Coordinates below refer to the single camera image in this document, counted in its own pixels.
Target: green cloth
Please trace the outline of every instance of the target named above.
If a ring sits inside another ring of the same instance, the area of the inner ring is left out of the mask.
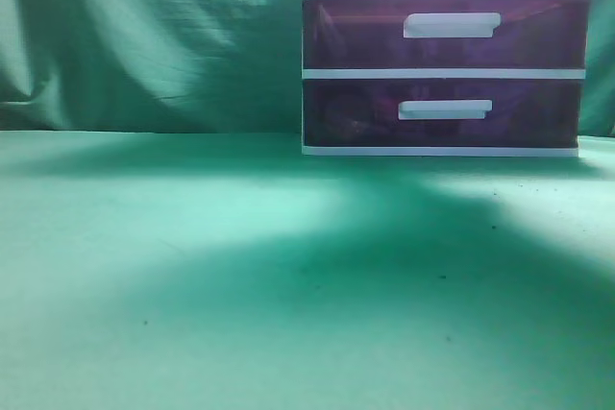
[[[615,139],[298,146],[0,133],[0,408],[615,408]]]
[[[0,0],[0,128],[297,133],[301,0]],[[596,0],[581,132],[615,124]]]

